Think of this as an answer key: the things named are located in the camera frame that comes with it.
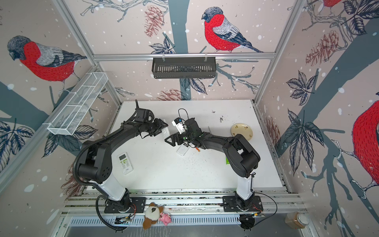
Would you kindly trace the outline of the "white red remote control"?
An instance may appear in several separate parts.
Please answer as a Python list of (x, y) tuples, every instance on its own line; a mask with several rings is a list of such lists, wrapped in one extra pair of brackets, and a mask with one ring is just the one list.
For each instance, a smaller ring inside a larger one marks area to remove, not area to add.
[(177, 154), (183, 157), (183, 156), (187, 153), (187, 151), (189, 150), (189, 148), (190, 148), (189, 146), (187, 147), (187, 146), (185, 146), (184, 144), (182, 144), (182, 145), (178, 148), (178, 150), (177, 150)]

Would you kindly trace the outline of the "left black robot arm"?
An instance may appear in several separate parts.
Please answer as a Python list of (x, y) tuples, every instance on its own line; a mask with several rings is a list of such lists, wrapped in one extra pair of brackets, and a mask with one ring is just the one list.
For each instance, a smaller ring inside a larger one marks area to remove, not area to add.
[(163, 120), (155, 118), (151, 110), (140, 108), (138, 101), (135, 102), (135, 112), (121, 123), (118, 130), (96, 141), (86, 141), (73, 163), (75, 181), (83, 186), (92, 186), (121, 211), (127, 211), (132, 203), (128, 189), (112, 174), (113, 152), (143, 132), (157, 136), (168, 127)]

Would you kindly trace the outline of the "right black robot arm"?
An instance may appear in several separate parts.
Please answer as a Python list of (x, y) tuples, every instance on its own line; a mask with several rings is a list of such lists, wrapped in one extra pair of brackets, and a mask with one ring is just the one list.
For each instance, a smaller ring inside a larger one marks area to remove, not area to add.
[(223, 137), (202, 131), (194, 118), (186, 121), (176, 118), (173, 125), (177, 127), (178, 132), (165, 138), (165, 142), (171, 146), (186, 143), (192, 144), (192, 147), (196, 149), (215, 150), (225, 154), (231, 168), (238, 175), (235, 203), (230, 204), (229, 208), (241, 211), (251, 209), (255, 196), (254, 170), (258, 168), (261, 158), (247, 139), (241, 134)]

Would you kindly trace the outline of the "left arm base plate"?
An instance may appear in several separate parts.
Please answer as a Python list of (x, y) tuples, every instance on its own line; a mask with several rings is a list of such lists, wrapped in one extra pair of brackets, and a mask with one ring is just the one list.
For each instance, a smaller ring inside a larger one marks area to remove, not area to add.
[(107, 199), (104, 212), (106, 214), (143, 213), (146, 205), (145, 197), (128, 197), (124, 200), (114, 201)]

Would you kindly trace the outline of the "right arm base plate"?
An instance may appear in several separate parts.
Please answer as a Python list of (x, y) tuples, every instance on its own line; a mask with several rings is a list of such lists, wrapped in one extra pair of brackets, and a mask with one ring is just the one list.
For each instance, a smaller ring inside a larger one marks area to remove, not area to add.
[(252, 195), (248, 200), (238, 195), (223, 196), (221, 206), (224, 212), (263, 212), (261, 198), (257, 195)]

